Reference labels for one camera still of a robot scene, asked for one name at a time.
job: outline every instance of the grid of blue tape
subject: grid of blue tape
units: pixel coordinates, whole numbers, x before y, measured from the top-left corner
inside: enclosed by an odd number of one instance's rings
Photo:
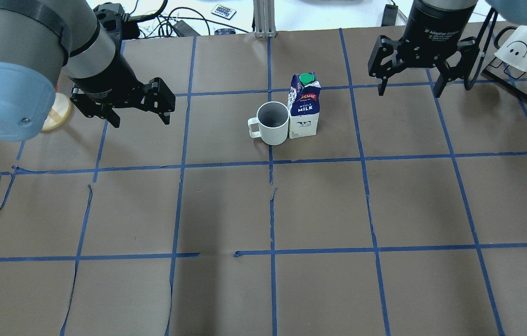
[[[388,318],[388,307],[386,305],[385,300],[385,291],[383,287],[383,277],[381,274],[381,261],[380,261],[380,253],[381,252],[406,252],[406,251],[448,251],[448,250],[471,250],[474,249],[477,251],[479,263],[481,265],[481,271],[483,273],[483,277],[485,280],[485,286],[487,288],[487,292],[489,295],[489,300],[492,305],[493,314],[495,317],[496,325],[498,327],[498,332],[501,336],[504,335],[504,328],[502,327],[502,323],[500,321],[499,315],[498,315],[498,308],[496,305],[496,302],[493,297],[493,293],[491,290],[491,285],[489,281],[489,275],[487,272],[487,268],[485,266],[485,262],[483,260],[483,254],[482,250],[484,249],[506,249],[506,248],[521,248],[521,247],[527,247],[527,243],[500,243],[500,244],[481,244],[479,242],[477,233],[475,231],[475,225],[474,221],[472,219],[472,211],[470,209],[470,206],[468,204],[468,200],[466,198],[466,192],[464,191],[464,183],[462,181],[462,178],[460,176],[460,172],[457,165],[457,159],[459,158],[465,158],[465,157],[492,157],[492,156],[516,156],[516,155],[527,155],[527,152],[508,152],[508,153],[470,153],[470,154],[456,154],[453,150],[452,143],[449,137],[448,129],[444,120],[443,113],[441,111],[440,102],[438,99],[435,98],[436,108],[438,110],[438,116],[440,117],[440,122],[444,131],[444,135],[447,141],[449,153],[448,154],[435,154],[435,155],[395,155],[395,156],[383,156],[383,157],[366,157],[364,155],[363,145],[361,141],[361,134],[358,127],[358,115],[357,115],[357,104],[355,102],[355,93],[354,89],[361,89],[361,88],[372,88],[376,87],[376,85],[354,85],[352,82],[351,77],[351,67],[349,64],[349,58],[347,53],[347,46],[346,42],[344,40],[344,33],[342,29],[338,30],[340,33],[340,40],[342,43],[342,49],[344,52],[344,62],[346,64],[346,70],[347,70],[347,76],[348,76],[348,83],[349,85],[342,85],[342,86],[334,86],[334,87],[324,87],[324,90],[340,90],[340,89],[348,89],[351,94],[351,106],[352,106],[352,112],[353,112],[353,118],[355,121],[355,132],[357,134],[357,143],[359,148],[359,157],[350,157],[350,158],[339,158],[339,159],[312,159],[312,160],[274,160],[274,155],[272,151],[272,147],[269,147],[269,160],[268,161],[248,161],[248,162],[223,162],[223,163],[206,163],[206,164],[186,164],[186,151],[187,151],[187,139],[188,139],[188,132],[189,132],[189,120],[190,120],[190,107],[191,107],[191,97],[192,96],[211,96],[211,95],[219,95],[219,94],[248,94],[248,93],[267,93],[268,94],[268,100],[272,100],[272,93],[273,92],[285,92],[288,91],[287,89],[272,89],[272,44],[271,39],[268,38],[267,40],[267,90],[246,90],[246,91],[223,91],[223,92],[206,92],[206,93],[193,93],[192,92],[192,85],[193,85],[193,71],[195,66],[195,51],[197,49],[197,38],[193,38],[193,47],[191,51],[191,64],[190,64],[190,77],[189,77],[189,87],[187,93],[177,94],[178,97],[187,97],[187,113],[186,113],[186,120],[185,120],[185,129],[184,129],[184,142],[183,142],[183,153],[182,153],[182,163],[177,165],[169,165],[169,166],[133,166],[133,167],[119,167],[119,168],[101,168],[99,166],[99,162],[101,160],[101,154],[103,152],[103,146],[105,142],[105,137],[107,134],[108,124],[107,122],[104,123],[103,132],[101,136],[101,142],[99,144],[99,151],[97,153],[97,159],[95,162],[95,168],[92,169],[78,169],[78,170],[45,170],[45,171],[30,171],[25,170],[23,168],[19,167],[13,167],[13,172],[0,172],[0,175],[10,175],[11,181],[9,183],[9,187],[5,193],[4,196],[4,202],[7,201],[10,189],[12,187],[12,184],[14,183],[14,179],[16,178],[16,175],[40,175],[40,174],[82,174],[82,173],[93,173],[93,182],[95,183],[97,181],[97,176],[99,175],[99,172],[110,172],[110,171],[118,171],[118,170],[153,170],[153,169],[168,169],[168,168],[179,168],[180,169],[180,183],[178,185],[178,198],[177,198],[177,204],[176,204],[176,219],[175,219],[175,227],[174,227],[174,240],[173,240],[173,246],[172,246],[172,253],[160,253],[160,254],[137,254],[137,255],[81,255],[83,241],[84,241],[84,233],[86,231],[86,226],[88,222],[88,217],[91,211],[91,198],[92,198],[92,192],[90,188],[90,195],[88,198],[87,208],[84,215],[84,221],[82,224],[82,230],[80,234],[80,238],[78,241],[78,249],[75,256],[53,256],[53,257],[8,257],[8,258],[0,258],[0,262],[22,262],[22,261],[75,261],[75,272],[78,269],[78,263],[83,260],[115,260],[115,259],[157,259],[157,258],[169,258],[171,260],[171,268],[170,268],[170,275],[169,275],[169,282],[170,286],[173,289],[174,288],[174,274],[176,269],[176,259],[177,258],[195,258],[199,256],[199,253],[178,253],[178,229],[180,225],[180,213],[181,213],[181,206],[182,206],[182,195],[183,195],[183,180],[184,180],[184,171],[187,168],[208,168],[208,167],[227,167],[227,166],[257,166],[257,165],[268,165],[269,166],[269,180],[270,184],[274,183],[274,164],[300,164],[300,163],[314,163],[314,162],[347,162],[347,161],[359,161],[361,163],[362,168],[362,176],[363,176],[363,183],[365,187],[365,196],[366,196],[366,206],[368,208],[368,218],[370,222],[370,229],[372,233],[372,247],[352,247],[352,248],[335,248],[335,249],[284,249],[284,250],[276,250],[275,248],[275,231],[274,231],[274,195],[272,195],[272,198],[270,199],[270,249],[264,250],[264,251],[237,251],[234,255],[234,257],[242,257],[242,256],[249,256],[249,255],[269,255],[270,256],[270,266],[271,266],[271,295],[272,295],[272,330],[273,335],[276,336],[278,334],[278,318],[277,318],[277,312],[276,312],[276,267],[275,267],[275,256],[276,255],[286,255],[286,254],[314,254],[314,253],[374,253],[376,257],[376,272],[377,272],[377,280],[379,285],[379,295],[380,295],[380,302],[381,302],[381,311],[383,314],[384,319],[384,325],[385,325],[385,333],[387,336],[390,336],[390,325],[389,325],[389,318]],[[418,83],[393,83],[389,84],[388,86],[391,87],[399,87],[399,86],[412,86],[412,85],[427,85],[428,87],[433,87],[434,81],[431,77],[431,74],[428,71],[427,77],[428,81],[426,82],[418,82]],[[524,79],[514,79],[512,76],[509,75],[508,81],[515,85],[516,82],[519,81],[527,81],[527,78]],[[478,83],[495,83],[493,80],[489,79],[481,79],[478,81]],[[462,81],[455,81],[455,84],[462,84]],[[524,115],[527,119],[527,109],[523,102],[523,100],[520,97],[517,97],[519,99],[519,104],[521,105],[521,108],[523,109]],[[25,142],[21,143],[20,150],[18,151],[18,155],[16,157],[17,160],[20,160],[22,153],[24,151]],[[394,247],[380,247],[377,244],[377,238],[375,235],[374,227],[373,227],[373,219],[372,219],[372,211],[369,203],[370,198],[370,191],[369,191],[369,184],[366,174],[366,162],[367,161],[373,161],[373,160],[414,160],[414,159],[445,159],[449,158],[453,162],[453,166],[455,168],[456,178],[459,183],[460,187],[460,193],[462,195],[462,199],[464,201],[464,207],[466,209],[466,214],[468,217],[468,221],[470,224],[470,230],[472,232],[472,236],[474,239],[474,244],[472,245],[440,245],[440,246],[394,246]],[[63,325],[63,329],[61,330],[61,335],[63,335],[63,332],[65,330],[65,324]],[[168,321],[168,327],[165,333],[165,336],[169,336],[169,321]]]

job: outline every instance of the white cup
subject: white cup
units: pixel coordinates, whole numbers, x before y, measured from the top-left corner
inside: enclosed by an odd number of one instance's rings
[[[257,117],[248,121],[251,138],[261,138],[268,145],[279,145],[288,137],[288,119],[290,112],[281,102],[267,102],[257,110]],[[253,126],[259,125],[254,132]]]
[[[517,27],[508,40],[501,47],[498,46],[504,32],[513,28],[506,27],[498,34],[496,37],[498,51],[494,55],[510,66],[527,72],[527,26]]]

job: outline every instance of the smiley face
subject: smiley face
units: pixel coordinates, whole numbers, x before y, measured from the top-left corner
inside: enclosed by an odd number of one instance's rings
[[[527,55],[527,44],[523,41],[514,41],[506,46],[508,52],[515,55],[525,57]]]

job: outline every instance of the milk carton label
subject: milk carton label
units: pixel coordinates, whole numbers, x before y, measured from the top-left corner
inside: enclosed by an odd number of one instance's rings
[[[319,93],[321,85],[315,81],[303,86],[299,75],[294,75],[288,94],[290,110],[289,133],[291,139],[317,134],[319,120]]]

